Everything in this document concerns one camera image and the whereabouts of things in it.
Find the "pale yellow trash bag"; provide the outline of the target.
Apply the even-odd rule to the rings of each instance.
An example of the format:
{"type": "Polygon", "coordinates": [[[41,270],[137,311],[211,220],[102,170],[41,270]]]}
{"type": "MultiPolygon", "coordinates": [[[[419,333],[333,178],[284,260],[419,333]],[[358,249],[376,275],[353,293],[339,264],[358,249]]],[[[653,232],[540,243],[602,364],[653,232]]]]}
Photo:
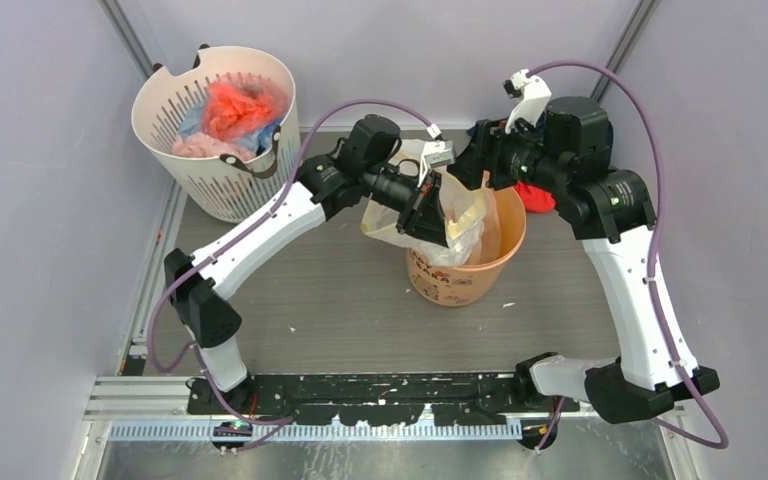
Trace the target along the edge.
{"type": "Polygon", "coordinates": [[[433,169],[441,175],[440,203],[446,220],[448,247],[419,241],[396,230],[397,213],[373,200],[369,201],[361,221],[361,232],[400,248],[413,250],[435,266],[463,265],[480,237],[481,224],[488,213],[485,191],[468,190],[446,171],[446,167],[433,169]]]}

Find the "orange plastic trash bin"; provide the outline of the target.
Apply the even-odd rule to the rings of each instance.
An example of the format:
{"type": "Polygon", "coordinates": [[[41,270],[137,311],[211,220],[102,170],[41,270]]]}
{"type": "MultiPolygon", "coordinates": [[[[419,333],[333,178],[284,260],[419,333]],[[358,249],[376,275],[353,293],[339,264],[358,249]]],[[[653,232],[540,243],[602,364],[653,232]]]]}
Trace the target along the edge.
{"type": "Polygon", "coordinates": [[[408,280],[426,300],[446,307],[461,307],[481,299],[520,249],[526,232],[526,211],[512,187],[485,191],[488,213],[480,237],[466,262],[457,267],[435,266],[421,254],[406,254],[408,280]]]}

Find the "white slotted laundry basket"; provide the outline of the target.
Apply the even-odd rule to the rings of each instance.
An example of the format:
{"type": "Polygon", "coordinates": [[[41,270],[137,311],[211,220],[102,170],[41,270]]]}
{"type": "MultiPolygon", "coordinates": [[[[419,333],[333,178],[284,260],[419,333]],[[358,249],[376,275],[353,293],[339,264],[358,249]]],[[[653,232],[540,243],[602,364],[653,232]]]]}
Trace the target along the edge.
{"type": "Polygon", "coordinates": [[[182,189],[216,219],[239,223],[255,212],[286,182],[300,146],[296,85],[276,57],[252,48],[209,47],[197,53],[197,65],[173,75],[158,66],[136,96],[132,108],[136,137],[182,189]],[[217,156],[188,159],[172,153],[174,129],[185,109],[207,99],[207,87],[223,73],[262,74],[290,94],[289,113],[278,124],[278,139],[265,152],[233,165],[217,156]]]}

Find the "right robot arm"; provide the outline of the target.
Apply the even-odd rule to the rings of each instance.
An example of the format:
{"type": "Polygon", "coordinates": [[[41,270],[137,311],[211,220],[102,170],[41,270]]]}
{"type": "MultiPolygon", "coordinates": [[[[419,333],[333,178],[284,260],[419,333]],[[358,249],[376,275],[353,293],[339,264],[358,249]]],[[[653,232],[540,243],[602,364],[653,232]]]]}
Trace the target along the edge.
{"type": "Polygon", "coordinates": [[[594,100],[551,100],[535,120],[475,123],[449,167],[465,187],[518,183],[548,192],[601,282],[620,353],[603,360],[546,352],[516,367],[515,396],[527,410],[553,397],[590,404],[611,424],[649,420],[720,387],[716,370],[689,351],[649,257],[657,216],[644,180],[611,164],[614,132],[594,100]]]}

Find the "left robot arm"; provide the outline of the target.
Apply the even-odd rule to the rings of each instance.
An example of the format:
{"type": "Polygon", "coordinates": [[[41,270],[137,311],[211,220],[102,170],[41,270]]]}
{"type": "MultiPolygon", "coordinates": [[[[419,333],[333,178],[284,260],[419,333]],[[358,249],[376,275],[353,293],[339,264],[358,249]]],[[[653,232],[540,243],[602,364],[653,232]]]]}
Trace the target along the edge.
{"type": "Polygon", "coordinates": [[[453,144],[437,134],[417,157],[396,161],[402,145],[393,121],[369,114],[331,151],[303,160],[289,185],[231,231],[192,254],[175,249],[167,255],[169,303],[225,411],[242,411],[252,397],[236,338],[242,317],[230,299],[284,247],[364,198],[396,213],[398,233],[447,246],[436,168],[454,161],[453,144]]]}

